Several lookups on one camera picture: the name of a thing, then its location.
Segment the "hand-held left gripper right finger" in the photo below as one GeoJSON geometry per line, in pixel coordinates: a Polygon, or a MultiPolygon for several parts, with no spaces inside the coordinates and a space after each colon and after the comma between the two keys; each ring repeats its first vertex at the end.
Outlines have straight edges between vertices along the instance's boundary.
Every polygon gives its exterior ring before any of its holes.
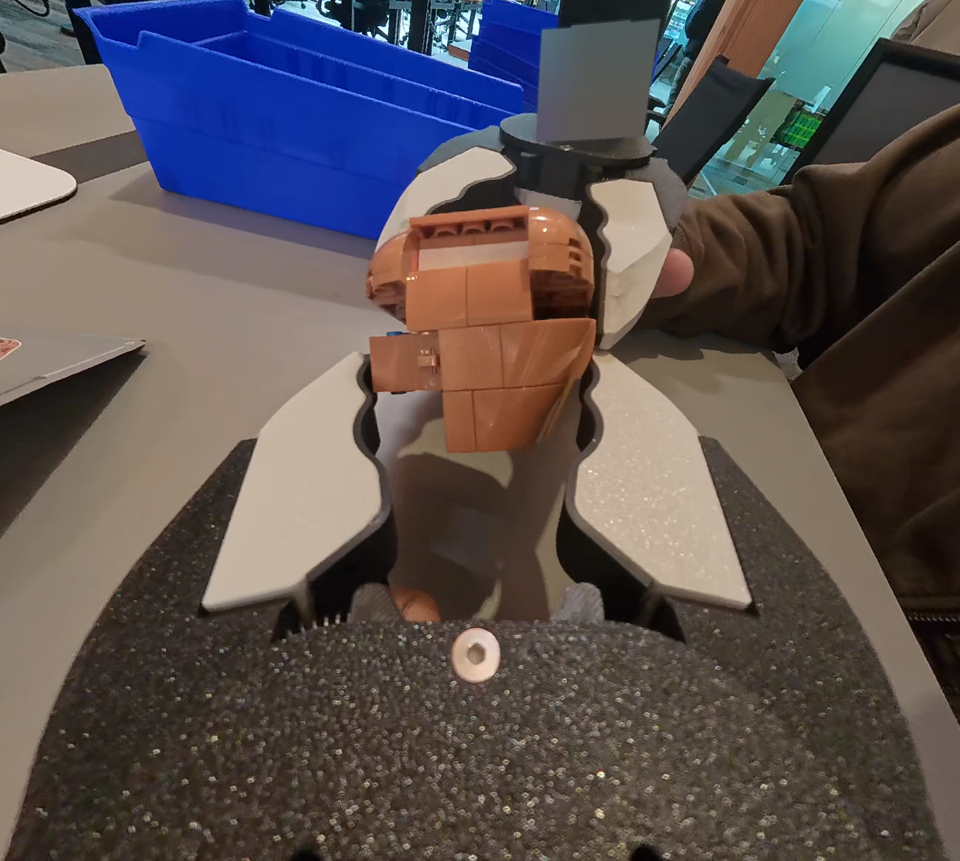
{"type": "Polygon", "coordinates": [[[697,429],[611,353],[583,375],[573,525],[642,584],[681,601],[744,611],[752,594],[697,429]]]}

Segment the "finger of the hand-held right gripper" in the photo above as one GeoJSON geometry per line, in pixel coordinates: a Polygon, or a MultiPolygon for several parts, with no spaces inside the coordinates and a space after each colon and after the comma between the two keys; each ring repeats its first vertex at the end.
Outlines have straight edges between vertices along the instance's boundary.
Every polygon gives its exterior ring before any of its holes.
{"type": "Polygon", "coordinates": [[[391,209],[376,249],[405,231],[414,218],[517,205],[515,173],[507,157],[486,147],[471,147],[420,172],[391,209]]]}
{"type": "Polygon", "coordinates": [[[608,351],[634,327],[651,300],[672,235],[652,181],[599,181],[587,196],[601,214],[597,348],[608,351]]]}

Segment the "black flat monitor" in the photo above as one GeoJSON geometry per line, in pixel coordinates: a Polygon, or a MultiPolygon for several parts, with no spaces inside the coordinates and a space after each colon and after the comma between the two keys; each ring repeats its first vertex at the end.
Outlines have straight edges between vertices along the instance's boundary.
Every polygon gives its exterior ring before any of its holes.
{"type": "Polygon", "coordinates": [[[878,39],[786,172],[865,162],[918,124],[959,103],[959,56],[878,39]]]}

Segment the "blue plastic bin stack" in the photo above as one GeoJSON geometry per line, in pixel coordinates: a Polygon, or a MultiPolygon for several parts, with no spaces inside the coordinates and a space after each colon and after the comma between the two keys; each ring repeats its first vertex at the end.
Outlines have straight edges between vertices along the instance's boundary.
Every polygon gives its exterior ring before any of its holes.
{"type": "Polygon", "coordinates": [[[538,108],[542,33],[558,27],[549,11],[508,0],[484,0],[471,39],[468,69],[518,85],[524,111],[538,108]]]}

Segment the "person's left hand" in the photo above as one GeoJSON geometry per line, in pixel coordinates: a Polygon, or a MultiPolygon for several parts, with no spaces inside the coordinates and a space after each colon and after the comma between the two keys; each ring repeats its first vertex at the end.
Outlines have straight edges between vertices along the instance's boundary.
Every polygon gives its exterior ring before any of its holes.
{"type": "Polygon", "coordinates": [[[414,623],[432,623],[442,620],[437,600],[428,592],[399,584],[390,585],[392,603],[399,615],[414,623]]]}

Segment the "brown lego head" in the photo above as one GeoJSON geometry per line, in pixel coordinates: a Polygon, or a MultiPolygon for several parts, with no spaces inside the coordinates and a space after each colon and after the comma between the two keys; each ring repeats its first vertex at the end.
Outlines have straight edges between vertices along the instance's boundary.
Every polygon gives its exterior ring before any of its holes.
{"type": "Polygon", "coordinates": [[[593,356],[593,250],[553,208],[409,219],[378,246],[366,295],[404,327],[369,340],[373,391],[440,394],[452,454],[534,446],[593,356]]]}

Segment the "person's right hand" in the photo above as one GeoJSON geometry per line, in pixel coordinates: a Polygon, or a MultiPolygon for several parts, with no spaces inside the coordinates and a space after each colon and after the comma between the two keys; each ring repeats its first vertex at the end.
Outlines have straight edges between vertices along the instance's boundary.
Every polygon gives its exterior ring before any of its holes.
{"type": "Polygon", "coordinates": [[[671,247],[665,255],[651,299],[677,297],[690,288],[693,277],[694,265],[690,255],[677,247],[671,247]]]}

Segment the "white desk stand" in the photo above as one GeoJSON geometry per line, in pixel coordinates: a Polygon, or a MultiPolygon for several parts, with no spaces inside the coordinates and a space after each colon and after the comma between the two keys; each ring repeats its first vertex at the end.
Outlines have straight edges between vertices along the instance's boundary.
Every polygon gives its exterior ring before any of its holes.
{"type": "Polygon", "coordinates": [[[68,171],[1,149],[1,224],[61,204],[78,187],[68,171]]]}

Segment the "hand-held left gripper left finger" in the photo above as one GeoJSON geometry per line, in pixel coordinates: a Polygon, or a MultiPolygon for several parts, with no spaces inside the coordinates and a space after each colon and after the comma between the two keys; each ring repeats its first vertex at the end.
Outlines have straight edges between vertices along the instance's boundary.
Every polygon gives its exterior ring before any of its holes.
{"type": "Polygon", "coordinates": [[[394,566],[370,359],[353,352],[261,429],[201,606],[345,613],[394,566]]]}

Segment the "grey instruction booklet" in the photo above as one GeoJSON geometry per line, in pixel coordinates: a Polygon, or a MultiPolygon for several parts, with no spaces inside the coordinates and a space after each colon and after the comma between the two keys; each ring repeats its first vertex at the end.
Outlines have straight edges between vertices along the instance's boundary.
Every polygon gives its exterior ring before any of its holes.
{"type": "Polygon", "coordinates": [[[140,351],[144,339],[38,329],[1,329],[1,406],[140,351]]]}

